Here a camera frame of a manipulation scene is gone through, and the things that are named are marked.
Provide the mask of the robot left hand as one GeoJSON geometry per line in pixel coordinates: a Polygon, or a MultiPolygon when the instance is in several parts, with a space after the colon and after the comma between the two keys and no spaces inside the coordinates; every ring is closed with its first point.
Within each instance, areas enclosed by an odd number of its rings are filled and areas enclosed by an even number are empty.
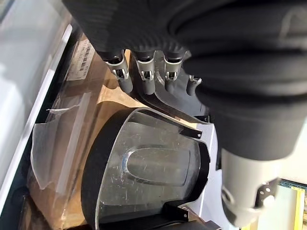
{"type": "Polygon", "coordinates": [[[190,52],[184,71],[200,78],[222,170],[222,205],[236,227],[275,200],[283,161],[307,117],[304,0],[66,0],[104,61],[119,52],[190,52]]]}

